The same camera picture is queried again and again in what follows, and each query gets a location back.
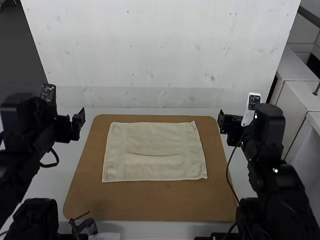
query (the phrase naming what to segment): white table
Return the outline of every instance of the white table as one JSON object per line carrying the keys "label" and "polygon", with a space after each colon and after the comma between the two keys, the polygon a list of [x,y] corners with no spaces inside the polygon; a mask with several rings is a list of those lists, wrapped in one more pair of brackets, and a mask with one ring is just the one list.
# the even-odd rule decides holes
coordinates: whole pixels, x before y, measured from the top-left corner
{"label": "white table", "polygon": [[[60,115],[73,115],[80,108],[58,107]],[[26,195],[27,198],[52,198],[57,201],[59,215],[59,232],[70,233],[71,227],[63,215],[63,205],[75,174],[80,156],[86,143],[93,119],[100,114],[134,114],[134,115],[193,115],[218,117],[220,109],[217,108],[86,108],[86,123],[84,124],[79,141],[69,144],[56,143],[60,163],[51,169],[41,168],[34,177]],[[226,111],[227,114],[241,114]],[[221,141],[226,159],[229,158],[232,147],[226,144],[226,135],[221,135]],[[54,157],[48,153],[42,162],[53,162]],[[239,198],[256,196],[248,181],[247,161],[241,151],[237,149],[230,164],[230,174],[234,190]],[[2,231],[8,229],[12,222],[9,218]],[[193,239],[196,236],[209,236],[211,232],[226,232],[231,223],[204,223],[204,222],[151,222],[151,221],[97,221],[98,231],[120,233],[121,239],[141,238],[180,238]]]}

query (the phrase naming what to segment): folded towel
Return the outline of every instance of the folded towel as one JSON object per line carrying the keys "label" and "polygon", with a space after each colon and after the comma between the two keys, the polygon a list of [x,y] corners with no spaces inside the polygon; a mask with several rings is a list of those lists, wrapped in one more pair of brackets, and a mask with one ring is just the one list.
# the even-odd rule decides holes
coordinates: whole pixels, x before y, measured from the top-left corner
{"label": "folded towel", "polygon": [[207,179],[196,123],[113,122],[102,182]]}

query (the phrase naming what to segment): black cable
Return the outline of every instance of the black cable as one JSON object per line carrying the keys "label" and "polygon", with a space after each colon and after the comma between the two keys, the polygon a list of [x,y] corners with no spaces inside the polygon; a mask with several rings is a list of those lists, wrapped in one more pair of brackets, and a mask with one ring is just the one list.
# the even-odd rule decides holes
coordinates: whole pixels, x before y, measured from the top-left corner
{"label": "black cable", "polygon": [[[226,164],[226,168],[225,168],[226,181],[228,182],[228,185],[229,185],[229,187],[230,187],[230,189],[231,189],[231,191],[232,191],[232,193],[233,193],[233,196],[235,197],[238,205],[240,204],[240,201],[239,201],[239,198],[238,198],[238,196],[237,196],[234,188],[232,187],[232,185],[231,185],[231,183],[230,183],[229,176],[228,176],[228,171],[229,171],[229,165],[230,165],[231,159],[232,159],[232,157],[233,157],[233,155],[234,155],[237,147],[240,145],[242,139],[244,138],[245,134],[247,133],[248,129],[249,129],[249,126],[247,126],[246,130],[243,132],[242,136],[240,137],[238,143],[235,145],[234,149],[232,150],[232,153],[231,153],[231,155],[230,155],[230,157],[229,157],[229,160],[228,160],[228,162],[227,162],[227,164]],[[245,226],[246,230],[248,231],[251,239],[252,239],[252,240],[255,240],[255,239],[254,239],[254,236],[252,235],[252,233],[251,233],[251,231],[250,231],[250,229],[249,229],[249,227],[248,227],[248,225],[247,225],[246,222],[244,222],[244,226]],[[229,231],[228,231],[228,233],[224,236],[223,240],[225,240],[225,238],[227,237],[228,234],[229,234]]]}
{"label": "black cable", "polygon": [[0,233],[0,237],[3,236],[3,235],[5,235],[5,234],[7,234],[7,232],[8,232],[8,231],[4,231],[4,232]]}
{"label": "black cable", "polygon": [[50,152],[51,152],[51,153],[53,154],[53,156],[55,157],[56,162],[50,163],[50,164],[43,164],[42,162],[40,162],[40,163],[39,163],[39,164],[40,164],[40,167],[42,167],[42,168],[44,168],[44,169],[49,169],[49,168],[52,168],[52,167],[56,167],[56,166],[59,164],[60,159],[59,159],[58,154],[56,153],[56,151],[55,151],[53,148],[51,148],[51,149],[50,149]]}
{"label": "black cable", "polygon": [[228,235],[231,233],[231,231],[237,226],[237,222],[234,222],[234,224],[231,225],[228,232],[225,234],[224,238],[222,240],[226,240]]}
{"label": "black cable", "polygon": [[240,145],[242,139],[244,138],[247,130],[248,130],[248,127],[247,127],[247,129],[243,132],[242,136],[240,137],[240,140],[238,141],[238,143],[235,145],[234,149],[232,150],[232,153],[231,153],[231,155],[230,155],[230,157],[229,157],[229,160],[228,160],[228,162],[227,162],[227,164],[226,164],[226,168],[225,168],[226,181],[228,182],[228,185],[229,185],[229,187],[230,187],[230,189],[231,189],[231,191],[232,191],[232,193],[233,193],[233,196],[235,197],[238,205],[239,205],[239,198],[237,197],[237,194],[236,194],[234,188],[232,187],[232,185],[231,185],[231,183],[230,183],[228,171],[229,171],[229,165],[230,165],[231,159],[232,159],[232,157],[233,157],[233,155],[234,155],[237,147]]}

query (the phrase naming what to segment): concrete wall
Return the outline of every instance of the concrete wall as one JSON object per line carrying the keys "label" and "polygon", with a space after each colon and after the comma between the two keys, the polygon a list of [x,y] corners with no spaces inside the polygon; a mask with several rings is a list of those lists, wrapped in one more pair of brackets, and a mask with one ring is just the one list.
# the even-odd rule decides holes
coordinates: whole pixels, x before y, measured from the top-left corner
{"label": "concrete wall", "polygon": [[23,0],[66,106],[236,108],[267,98],[299,0]]}

